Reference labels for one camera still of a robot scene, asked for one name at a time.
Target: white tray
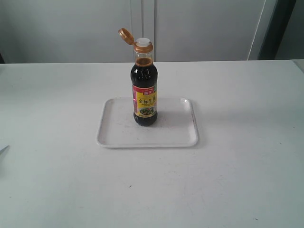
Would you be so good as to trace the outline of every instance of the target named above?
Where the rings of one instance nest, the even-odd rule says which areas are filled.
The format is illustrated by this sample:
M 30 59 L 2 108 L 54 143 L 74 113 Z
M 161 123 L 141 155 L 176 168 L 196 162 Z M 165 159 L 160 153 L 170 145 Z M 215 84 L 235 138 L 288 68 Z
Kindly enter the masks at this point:
M 185 98 L 157 100 L 158 117 L 149 127 L 133 118 L 133 99 L 114 98 L 105 103 L 97 142 L 111 148 L 189 147 L 199 139 L 191 102 Z

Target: white wall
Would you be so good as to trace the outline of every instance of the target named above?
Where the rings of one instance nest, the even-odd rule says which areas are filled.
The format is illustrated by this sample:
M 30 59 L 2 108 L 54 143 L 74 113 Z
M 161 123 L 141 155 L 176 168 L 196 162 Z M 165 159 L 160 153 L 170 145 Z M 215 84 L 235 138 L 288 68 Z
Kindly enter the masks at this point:
M 276 59 L 304 59 L 304 0 L 296 1 Z
M 118 35 L 128 0 L 0 0 L 0 53 L 8 63 L 132 62 Z
M 263 16 L 262 21 L 264 31 L 257 33 L 260 46 L 275 2 L 276 0 L 157 0 L 156 59 L 161 62 L 247 60 L 264 3 L 267 7 L 267 12 L 264 11 L 267 15 Z

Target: open cap lid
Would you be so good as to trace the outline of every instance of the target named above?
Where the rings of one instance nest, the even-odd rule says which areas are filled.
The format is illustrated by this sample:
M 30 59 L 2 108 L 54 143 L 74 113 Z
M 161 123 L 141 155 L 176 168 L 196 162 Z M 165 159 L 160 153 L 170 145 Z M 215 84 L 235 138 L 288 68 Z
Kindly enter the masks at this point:
M 134 42 L 134 37 L 125 28 L 118 30 L 118 33 L 127 44 L 134 46 L 135 52 L 145 54 L 153 51 L 153 45 L 148 38 L 138 38 L 136 42 Z

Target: yellow label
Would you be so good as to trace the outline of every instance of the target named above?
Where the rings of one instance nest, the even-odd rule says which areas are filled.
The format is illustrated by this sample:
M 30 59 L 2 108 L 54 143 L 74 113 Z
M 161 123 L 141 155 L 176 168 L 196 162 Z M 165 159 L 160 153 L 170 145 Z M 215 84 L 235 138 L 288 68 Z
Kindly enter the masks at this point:
M 133 85 L 134 113 L 143 118 L 156 113 L 156 85 L 150 88 L 138 88 Z

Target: bottle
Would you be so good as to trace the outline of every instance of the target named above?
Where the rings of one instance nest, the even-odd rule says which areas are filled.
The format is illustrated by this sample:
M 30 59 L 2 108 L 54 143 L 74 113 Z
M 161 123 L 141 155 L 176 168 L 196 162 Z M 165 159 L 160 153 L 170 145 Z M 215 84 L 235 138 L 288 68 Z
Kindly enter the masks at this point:
M 158 72 L 152 59 L 153 45 L 148 38 L 139 38 L 134 42 L 131 33 L 124 28 L 119 30 L 119 35 L 133 45 L 135 51 L 135 64 L 131 70 L 134 119 L 140 126 L 150 126 L 157 119 Z

